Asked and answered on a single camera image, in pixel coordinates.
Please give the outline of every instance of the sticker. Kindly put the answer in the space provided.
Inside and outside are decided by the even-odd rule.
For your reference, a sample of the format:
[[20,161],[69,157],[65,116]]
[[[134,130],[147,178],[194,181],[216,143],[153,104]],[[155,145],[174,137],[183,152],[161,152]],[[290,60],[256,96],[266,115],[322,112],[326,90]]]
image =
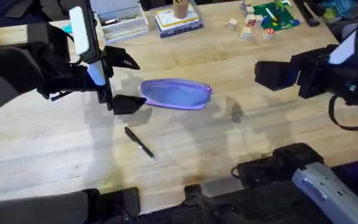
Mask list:
[[273,30],[272,28],[267,28],[267,29],[266,29],[266,32],[267,32],[268,34],[274,34],[274,30]]
[[319,188],[317,188],[315,184],[312,183],[312,181],[310,181],[309,179],[303,178],[302,184],[305,185],[306,188],[308,188],[311,192],[313,192],[316,195],[316,197],[320,199],[320,201],[323,202],[327,200],[328,198],[327,195],[324,194]]

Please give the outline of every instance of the toy block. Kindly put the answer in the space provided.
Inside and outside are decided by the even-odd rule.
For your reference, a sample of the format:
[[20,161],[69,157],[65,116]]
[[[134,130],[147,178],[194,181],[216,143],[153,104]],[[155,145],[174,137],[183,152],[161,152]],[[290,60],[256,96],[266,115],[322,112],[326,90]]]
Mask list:
[[251,38],[252,29],[250,27],[242,28],[240,37],[249,40]]
[[236,19],[230,19],[229,23],[226,24],[226,29],[229,29],[233,31],[236,28],[237,20]]
[[256,23],[256,17],[253,14],[249,14],[246,17],[246,25],[247,26],[254,26]]
[[241,9],[244,11],[247,6],[252,6],[252,4],[248,4],[246,0],[242,0]]
[[271,40],[272,37],[275,35],[273,28],[267,28],[263,31],[262,36],[265,40]]
[[247,11],[248,14],[254,14],[255,13],[255,9],[254,9],[253,6],[247,6],[246,11]]
[[264,21],[264,17],[262,15],[255,15],[255,18],[256,18],[256,24],[262,25]]

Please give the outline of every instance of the book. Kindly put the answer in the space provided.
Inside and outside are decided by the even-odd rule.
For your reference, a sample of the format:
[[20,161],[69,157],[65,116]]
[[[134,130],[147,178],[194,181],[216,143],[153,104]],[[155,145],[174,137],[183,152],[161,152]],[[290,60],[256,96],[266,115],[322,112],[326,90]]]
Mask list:
[[161,28],[172,28],[173,26],[178,27],[181,24],[188,24],[195,20],[199,20],[200,17],[194,10],[192,4],[188,5],[188,15],[184,19],[178,19],[173,15],[173,8],[162,9],[155,12],[155,18]]

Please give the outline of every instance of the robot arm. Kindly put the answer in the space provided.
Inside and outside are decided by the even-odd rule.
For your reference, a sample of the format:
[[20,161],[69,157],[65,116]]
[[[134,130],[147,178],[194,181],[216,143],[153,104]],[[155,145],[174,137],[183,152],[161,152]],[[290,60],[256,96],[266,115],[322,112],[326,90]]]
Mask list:
[[75,91],[94,91],[99,103],[115,115],[135,113],[145,99],[114,96],[109,79],[114,75],[112,67],[138,70],[138,64],[124,49],[99,48],[89,0],[61,3],[70,9],[76,52],[88,66],[70,63],[64,31],[48,23],[28,25],[28,43],[0,46],[0,107],[34,89],[52,101]]

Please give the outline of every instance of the green lego baseplate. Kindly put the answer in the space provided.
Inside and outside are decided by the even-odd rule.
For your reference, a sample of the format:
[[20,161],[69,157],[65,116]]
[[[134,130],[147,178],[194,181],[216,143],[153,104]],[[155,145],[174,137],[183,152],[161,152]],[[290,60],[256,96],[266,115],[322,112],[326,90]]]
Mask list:
[[[272,14],[277,19],[276,21],[272,19],[272,17],[266,11],[266,8],[269,9],[270,12],[272,12]],[[278,31],[282,29],[296,27],[300,24],[299,20],[294,19],[287,9],[284,9],[283,11],[277,9],[276,4],[274,2],[254,6],[254,10],[255,15],[261,15],[264,17],[264,21],[262,23],[262,27],[264,29],[273,28],[274,31]]]

